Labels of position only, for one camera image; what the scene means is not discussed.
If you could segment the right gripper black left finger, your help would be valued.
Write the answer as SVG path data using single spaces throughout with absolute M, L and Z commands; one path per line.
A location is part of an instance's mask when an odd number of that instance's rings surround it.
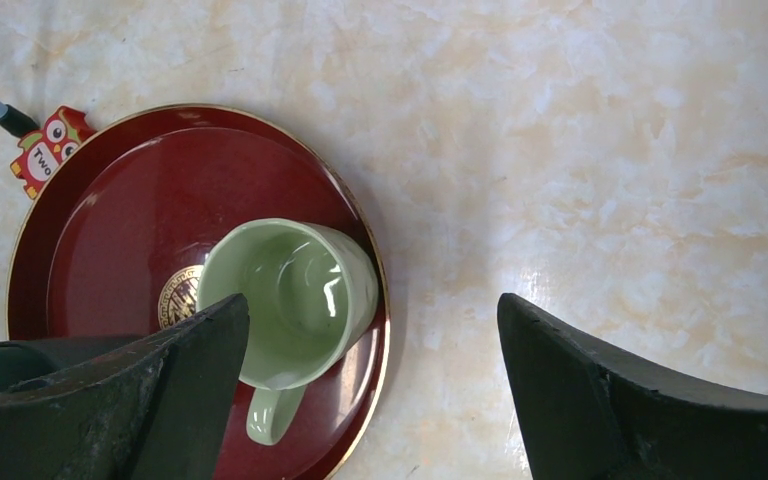
M 209 479 L 249 333 L 233 294 L 0 393 L 0 479 Z

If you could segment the dark green mug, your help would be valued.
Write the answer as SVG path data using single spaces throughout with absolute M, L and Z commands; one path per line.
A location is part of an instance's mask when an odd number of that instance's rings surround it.
M 138 335 L 64 337 L 0 342 L 0 393 L 139 340 Z

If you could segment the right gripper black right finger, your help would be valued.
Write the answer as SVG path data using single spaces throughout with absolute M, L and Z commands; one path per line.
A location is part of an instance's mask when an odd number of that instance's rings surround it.
M 768 395 L 659 365 L 513 293 L 497 325 L 536 479 L 768 479 Z

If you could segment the light green mug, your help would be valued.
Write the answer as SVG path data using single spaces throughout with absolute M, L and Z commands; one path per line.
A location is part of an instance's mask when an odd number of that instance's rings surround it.
M 254 389 L 247 434 L 273 446 L 287 432 L 307 386 L 369 327 L 379 301 L 376 270 L 340 231 L 259 219 L 236 227 L 209 252 L 197 307 L 232 294 L 246 297 L 250 319 L 238 376 Z

